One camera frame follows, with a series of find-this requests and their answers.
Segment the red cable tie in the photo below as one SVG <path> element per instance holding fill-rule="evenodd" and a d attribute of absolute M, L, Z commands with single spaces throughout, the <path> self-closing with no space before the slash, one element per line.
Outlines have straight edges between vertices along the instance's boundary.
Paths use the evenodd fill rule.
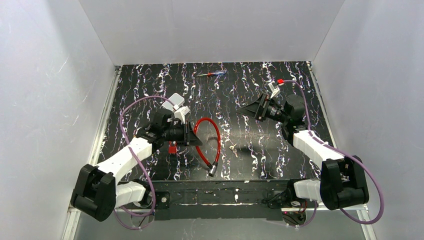
<path fill-rule="evenodd" d="M 168 142 L 168 153 L 170 155 L 176 155 L 177 154 L 177 142 L 176 141 L 169 141 Z"/>

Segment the small brass cable-lock keys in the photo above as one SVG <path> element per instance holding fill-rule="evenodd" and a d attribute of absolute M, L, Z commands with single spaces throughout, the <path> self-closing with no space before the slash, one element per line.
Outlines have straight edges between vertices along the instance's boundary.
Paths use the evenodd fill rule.
<path fill-rule="evenodd" d="M 235 144 L 235 145 L 230 145 L 230 146 L 229 146 L 229 149 L 233 152 L 234 156 L 235 156 L 236 158 L 238 158 L 238 151 L 237 151 L 237 149 L 236 149 L 236 144 Z"/>

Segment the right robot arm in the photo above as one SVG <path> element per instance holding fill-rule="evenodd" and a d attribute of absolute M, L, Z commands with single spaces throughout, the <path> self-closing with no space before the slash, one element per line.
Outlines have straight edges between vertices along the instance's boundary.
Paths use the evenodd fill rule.
<path fill-rule="evenodd" d="M 256 101 L 237 109 L 238 114 L 260 122 L 271 119 L 281 123 L 283 138 L 319 167 L 319 179 L 290 180 L 283 200 L 312 200 L 324 203 L 329 210 L 366 204 L 370 196 L 364 169 L 309 130 L 303 120 L 305 112 L 305 101 L 296 94 L 289 95 L 280 105 L 262 93 Z"/>

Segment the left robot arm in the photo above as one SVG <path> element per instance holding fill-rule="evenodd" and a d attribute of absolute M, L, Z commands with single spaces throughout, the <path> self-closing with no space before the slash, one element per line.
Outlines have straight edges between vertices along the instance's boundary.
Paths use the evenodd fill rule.
<path fill-rule="evenodd" d="M 102 222 L 115 209 L 142 201 L 146 191 L 154 190 L 152 186 L 146 187 L 136 181 L 120 184 L 119 181 L 165 143 L 174 142 L 184 147 L 201 146 L 202 141 L 186 120 L 189 112 L 188 106 L 177 110 L 158 109 L 127 146 L 101 163 L 83 166 L 72 191 L 70 205 Z"/>

